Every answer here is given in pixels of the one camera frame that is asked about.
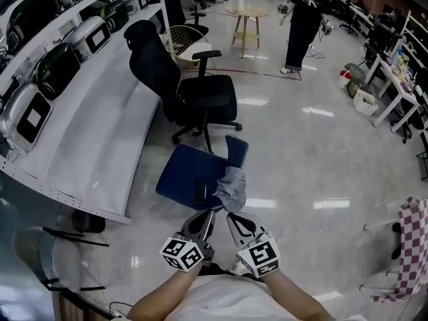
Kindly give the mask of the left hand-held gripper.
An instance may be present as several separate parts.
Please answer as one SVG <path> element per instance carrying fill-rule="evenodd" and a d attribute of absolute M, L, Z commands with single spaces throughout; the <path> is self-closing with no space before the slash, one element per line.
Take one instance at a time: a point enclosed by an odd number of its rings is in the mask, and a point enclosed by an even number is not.
<path fill-rule="evenodd" d="M 215 224 L 215 212 L 207 209 L 188 218 L 180 231 L 169 237 L 159 253 L 166 263 L 182 272 L 198 264 L 210 266 L 215 250 L 209 244 Z"/>

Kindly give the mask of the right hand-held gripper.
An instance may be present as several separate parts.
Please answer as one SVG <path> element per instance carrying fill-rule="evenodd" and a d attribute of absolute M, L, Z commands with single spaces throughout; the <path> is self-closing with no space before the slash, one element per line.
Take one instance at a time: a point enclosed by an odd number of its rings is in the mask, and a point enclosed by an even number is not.
<path fill-rule="evenodd" d="M 227 214 L 227 224 L 237 246 L 240 262 L 256 278 L 280 268 L 280 251 L 275 238 L 257 216 L 244 212 Z"/>

